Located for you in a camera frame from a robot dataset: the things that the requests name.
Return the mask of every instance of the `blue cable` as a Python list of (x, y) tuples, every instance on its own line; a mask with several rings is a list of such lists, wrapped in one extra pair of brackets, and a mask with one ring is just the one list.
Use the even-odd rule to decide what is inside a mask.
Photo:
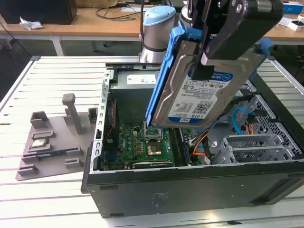
[(232, 114), (232, 124), (233, 124), (234, 128), (236, 129), (237, 133), (238, 133), (238, 134), (242, 134), (242, 132), (241, 132), (241, 130), (240, 130), (240, 128), (238, 127), (237, 122), (236, 122), (236, 114), (237, 114), (237, 111), (238, 111), (238, 110), (241, 110), (241, 111), (245, 112), (247, 115), (249, 115), (250, 113), (249, 113), (249, 111), (248, 111), (247, 109), (245, 109), (245, 108), (237, 108), (237, 109), (233, 112), (233, 114)]

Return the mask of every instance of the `orange cable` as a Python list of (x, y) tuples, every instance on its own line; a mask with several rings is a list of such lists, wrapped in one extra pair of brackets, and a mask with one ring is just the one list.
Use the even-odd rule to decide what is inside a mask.
[(248, 122), (246, 124), (246, 131), (248, 132), (248, 134), (250, 134), (250, 132), (249, 132), (249, 123)]
[(206, 155), (205, 153), (196, 153), (196, 150), (198, 149), (199, 144), (204, 140), (204, 138), (206, 138), (206, 136), (207, 136), (208, 134), (209, 134), (209, 132), (206, 133), (206, 134), (199, 140), (199, 142), (196, 144), (196, 146), (195, 146), (195, 148), (194, 148), (194, 151), (193, 151), (193, 156), (195, 156), (195, 155)]

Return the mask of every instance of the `blue label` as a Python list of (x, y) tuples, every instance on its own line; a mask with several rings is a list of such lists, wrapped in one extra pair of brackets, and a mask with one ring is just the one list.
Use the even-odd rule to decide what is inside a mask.
[(224, 72), (213, 72), (213, 75), (211, 76), (211, 80), (215, 81), (221, 81), (221, 82), (228, 82), (232, 79), (233, 75), (230, 73), (224, 73)]
[(169, 120), (176, 123), (186, 123), (186, 124), (195, 124), (203, 119), (195, 119), (195, 118), (181, 118), (181, 117), (170, 117), (168, 116)]

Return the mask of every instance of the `white paper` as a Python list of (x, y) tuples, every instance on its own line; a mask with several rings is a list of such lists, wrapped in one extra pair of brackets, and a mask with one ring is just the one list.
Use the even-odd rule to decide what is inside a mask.
[(209, 158), (207, 158), (207, 157), (205, 157), (205, 163), (207, 164), (207, 165), (210, 165), (211, 164), (211, 161), (210, 161), (210, 159)]
[(278, 22), (278, 24), (287, 26), (290, 21), (292, 21), (292, 19), (282, 17), (282, 19)]
[(155, 84), (156, 78), (155, 75), (128, 75), (127, 84)]
[(27, 21), (24, 20), (20, 17), (20, 23), (19, 23), (23, 28), (27, 29), (27, 30), (32, 30), (32, 29), (40, 29), (43, 28), (43, 26), (41, 25), (41, 23), (39, 21)]

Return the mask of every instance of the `desk leg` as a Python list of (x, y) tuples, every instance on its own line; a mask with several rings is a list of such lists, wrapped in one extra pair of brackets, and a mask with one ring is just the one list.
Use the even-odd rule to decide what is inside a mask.
[(10, 40), (9, 39), (0, 39), (0, 43), (2, 46), (6, 47), (7, 50), (12, 50), (13, 47), (10, 44)]
[(61, 46), (61, 40), (60, 37), (53, 37), (52, 38), (53, 44), (54, 44), (54, 48), (56, 50), (57, 56), (64, 56), (64, 51), (62, 49)]

